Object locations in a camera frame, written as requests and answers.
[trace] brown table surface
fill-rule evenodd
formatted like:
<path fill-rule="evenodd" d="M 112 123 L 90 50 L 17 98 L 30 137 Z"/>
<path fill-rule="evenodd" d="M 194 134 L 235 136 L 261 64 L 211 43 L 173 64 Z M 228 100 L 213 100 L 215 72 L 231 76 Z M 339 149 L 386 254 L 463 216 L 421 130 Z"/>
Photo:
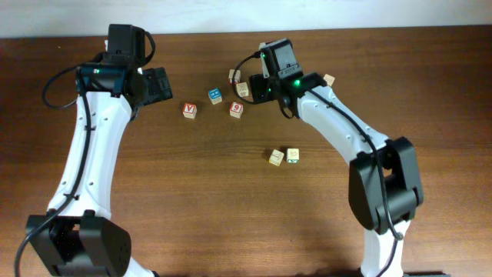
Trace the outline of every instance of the brown table surface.
<path fill-rule="evenodd" d="M 120 144 L 111 220 L 133 256 L 162 275 L 296 275 L 356 269 L 363 229 L 347 201 L 347 165 L 311 126 L 278 105 L 237 101 L 228 71 L 259 42 L 288 37 L 305 72 L 367 124 L 415 145 L 425 203 L 405 238 L 405 272 L 492 275 L 492 26 L 156 35 L 174 99 L 148 106 Z M 43 214 L 62 176 L 75 109 L 41 101 L 56 72 L 104 49 L 104 38 L 0 40 L 0 276 L 12 275 L 26 219 Z M 252 61 L 243 80 L 259 73 Z M 208 90 L 224 101 L 212 105 Z M 49 92 L 75 97 L 73 74 Z M 185 102 L 198 105 L 195 120 Z M 299 148 L 301 163 L 268 163 Z M 48 273 L 31 246 L 24 276 Z"/>

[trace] blue block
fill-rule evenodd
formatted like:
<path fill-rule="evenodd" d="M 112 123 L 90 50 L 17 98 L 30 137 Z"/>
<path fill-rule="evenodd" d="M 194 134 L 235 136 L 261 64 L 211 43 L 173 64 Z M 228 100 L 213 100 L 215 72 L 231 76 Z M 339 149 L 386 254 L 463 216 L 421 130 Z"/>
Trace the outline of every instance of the blue block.
<path fill-rule="evenodd" d="M 214 88 L 208 92 L 210 99 L 216 99 L 222 96 L 221 91 L 218 88 Z"/>

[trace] block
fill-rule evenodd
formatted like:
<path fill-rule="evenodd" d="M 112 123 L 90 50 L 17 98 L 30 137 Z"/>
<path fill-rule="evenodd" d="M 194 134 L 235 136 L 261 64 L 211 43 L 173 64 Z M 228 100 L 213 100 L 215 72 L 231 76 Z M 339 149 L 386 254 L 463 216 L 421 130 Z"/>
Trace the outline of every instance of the block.
<path fill-rule="evenodd" d="M 208 97 L 209 97 L 210 101 L 212 101 L 212 104 L 214 104 L 214 105 L 222 102 L 222 94 L 218 88 L 214 88 L 211 91 L 209 91 Z"/>
<path fill-rule="evenodd" d="M 229 70 L 229 84 L 232 84 L 232 75 L 233 74 L 234 74 L 234 69 Z M 236 76 L 234 78 L 234 84 L 239 83 L 240 80 L 241 80 L 241 71 L 238 70 L 236 72 Z"/>
<path fill-rule="evenodd" d="M 282 163 L 282 160 L 284 159 L 284 153 L 278 151 L 278 150 L 274 150 L 272 153 L 271 153 L 271 156 L 270 156 L 270 163 L 272 165 L 276 165 L 276 166 L 280 166 L 280 164 Z"/>
<path fill-rule="evenodd" d="M 249 95 L 249 89 L 247 82 L 242 82 L 236 85 L 236 90 L 238 91 L 239 96 L 246 97 Z"/>
<path fill-rule="evenodd" d="M 299 163 L 299 149 L 287 149 L 287 163 Z"/>
<path fill-rule="evenodd" d="M 231 116 L 234 116 L 235 118 L 241 118 L 241 115 L 243 114 L 243 110 L 244 107 L 242 104 L 233 102 L 229 113 L 231 114 Z"/>
<path fill-rule="evenodd" d="M 197 116 L 197 106 L 195 104 L 184 104 L 183 115 L 185 118 L 194 119 Z"/>
<path fill-rule="evenodd" d="M 335 82 L 335 77 L 330 76 L 328 74 L 325 74 L 323 79 L 326 81 L 326 83 L 328 83 L 329 86 L 332 86 L 333 82 Z"/>

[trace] white block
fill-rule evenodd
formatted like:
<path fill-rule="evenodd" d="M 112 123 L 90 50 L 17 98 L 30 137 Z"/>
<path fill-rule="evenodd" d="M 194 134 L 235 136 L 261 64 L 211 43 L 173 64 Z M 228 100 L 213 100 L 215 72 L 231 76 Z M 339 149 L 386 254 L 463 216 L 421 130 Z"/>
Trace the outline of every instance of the white block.
<path fill-rule="evenodd" d="M 287 163 L 299 163 L 299 149 L 287 149 Z"/>
<path fill-rule="evenodd" d="M 229 70 L 229 84 L 232 84 L 232 75 L 233 74 L 234 74 L 234 69 Z M 239 83 L 240 80 L 241 80 L 241 71 L 238 70 L 236 72 L 236 76 L 234 78 L 234 84 Z"/>
<path fill-rule="evenodd" d="M 194 119 L 194 117 L 197 115 L 197 106 L 195 104 L 184 104 L 183 115 L 185 116 L 185 118 Z"/>
<path fill-rule="evenodd" d="M 231 114 L 231 116 L 234 116 L 235 118 L 241 118 L 241 115 L 243 114 L 243 110 L 244 107 L 242 104 L 233 102 L 229 113 Z"/>
<path fill-rule="evenodd" d="M 222 94 L 218 88 L 214 88 L 208 92 L 208 98 L 212 102 L 212 104 L 217 104 L 222 102 Z"/>
<path fill-rule="evenodd" d="M 282 160 L 284 159 L 284 153 L 278 151 L 278 150 L 274 150 L 272 153 L 271 153 L 271 156 L 270 156 L 270 163 L 272 165 L 276 165 L 276 166 L 280 166 L 280 164 L 282 163 Z"/>
<path fill-rule="evenodd" d="M 247 82 L 242 82 L 236 85 L 236 90 L 238 91 L 239 96 L 246 97 L 249 95 L 249 89 Z"/>
<path fill-rule="evenodd" d="M 335 82 L 335 77 L 330 76 L 328 74 L 325 74 L 323 79 L 326 81 L 326 83 L 328 83 L 329 86 L 332 86 L 333 82 Z"/>

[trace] white backdrop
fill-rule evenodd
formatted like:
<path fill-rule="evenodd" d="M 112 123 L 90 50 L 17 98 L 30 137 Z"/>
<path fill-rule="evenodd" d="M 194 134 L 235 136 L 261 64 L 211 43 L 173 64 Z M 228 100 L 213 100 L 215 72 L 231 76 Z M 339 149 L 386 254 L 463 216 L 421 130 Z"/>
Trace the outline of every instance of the white backdrop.
<path fill-rule="evenodd" d="M 0 37 L 492 24 L 492 0 L 3 0 Z"/>

